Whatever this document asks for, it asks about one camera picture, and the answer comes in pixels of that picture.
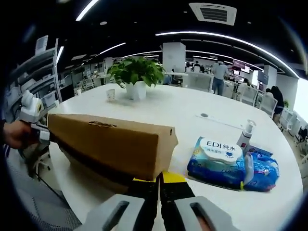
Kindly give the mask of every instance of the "white pillar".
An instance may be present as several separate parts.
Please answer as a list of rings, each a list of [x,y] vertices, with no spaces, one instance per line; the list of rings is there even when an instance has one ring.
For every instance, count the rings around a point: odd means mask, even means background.
[[[186,46],[180,42],[163,44],[163,67],[167,72],[185,71]]]
[[[108,68],[111,67],[112,64],[114,64],[114,61],[112,57],[108,57],[104,59],[103,64],[104,64],[104,73],[107,73]]]
[[[267,88],[271,88],[272,86],[276,86],[277,70],[270,65],[265,65],[264,66],[264,74],[269,77]]]

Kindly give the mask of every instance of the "potted plant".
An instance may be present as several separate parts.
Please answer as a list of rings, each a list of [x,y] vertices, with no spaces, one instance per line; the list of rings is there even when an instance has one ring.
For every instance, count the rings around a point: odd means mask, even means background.
[[[113,64],[107,71],[121,87],[126,88],[130,99],[142,100],[146,96],[146,85],[151,86],[164,79],[163,68],[143,57],[129,57]]]
[[[284,106],[285,106],[286,108],[289,107],[289,102],[288,102],[287,100],[283,101],[283,104],[284,104]]]

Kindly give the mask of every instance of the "white round table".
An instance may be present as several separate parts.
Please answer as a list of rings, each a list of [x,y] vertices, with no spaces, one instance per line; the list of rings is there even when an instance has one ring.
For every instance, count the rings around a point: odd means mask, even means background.
[[[115,89],[116,100],[106,101],[106,90]],[[257,127],[258,142],[271,147],[279,164],[280,177],[270,192],[232,191],[187,180],[196,196],[204,196],[232,217],[233,225],[245,231],[278,230],[294,212],[303,185],[294,154],[278,127],[259,109],[235,100],[198,90],[157,85],[149,88],[146,99],[126,99],[126,90],[107,84],[75,96],[49,113],[88,114],[174,126],[179,144],[174,149],[169,171],[186,175],[186,166],[200,136],[236,143],[248,119]],[[94,179],[70,167],[56,143],[50,145],[51,161],[58,183],[72,210],[84,223],[87,213],[114,193]],[[161,217],[153,230],[164,230]]]

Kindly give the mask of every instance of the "office window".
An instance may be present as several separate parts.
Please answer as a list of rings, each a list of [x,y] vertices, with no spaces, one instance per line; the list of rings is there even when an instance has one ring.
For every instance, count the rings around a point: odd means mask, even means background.
[[[296,111],[308,123],[308,80],[300,78],[297,84],[297,92],[294,104]]]

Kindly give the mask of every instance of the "spray bottle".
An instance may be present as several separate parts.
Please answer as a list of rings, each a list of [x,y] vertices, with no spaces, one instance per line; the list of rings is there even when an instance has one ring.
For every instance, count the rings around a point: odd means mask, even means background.
[[[256,126],[256,123],[252,120],[248,120],[245,129],[242,131],[241,136],[239,137],[239,140],[237,141],[237,145],[240,146],[240,148],[244,151],[244,149],[249,144],[249,140],[252,135],[253,127]]]

